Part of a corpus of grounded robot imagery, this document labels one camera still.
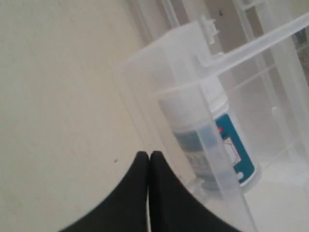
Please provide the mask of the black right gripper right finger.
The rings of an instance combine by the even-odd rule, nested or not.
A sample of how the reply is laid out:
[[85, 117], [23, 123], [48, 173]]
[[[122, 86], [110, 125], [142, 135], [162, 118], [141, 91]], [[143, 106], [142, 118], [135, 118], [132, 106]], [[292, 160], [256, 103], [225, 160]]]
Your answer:
[[188, 192], [160, 151], [150, 157], [149, 209], [153, 232], [224, 230], [224, 223]]

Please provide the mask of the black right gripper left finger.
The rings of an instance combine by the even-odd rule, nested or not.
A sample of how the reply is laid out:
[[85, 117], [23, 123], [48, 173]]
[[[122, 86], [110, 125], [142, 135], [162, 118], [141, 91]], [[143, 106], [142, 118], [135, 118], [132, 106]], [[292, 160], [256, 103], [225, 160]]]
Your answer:
[[140, 151], [115, 189], [63, 232], [146, 232], [149, 156]]

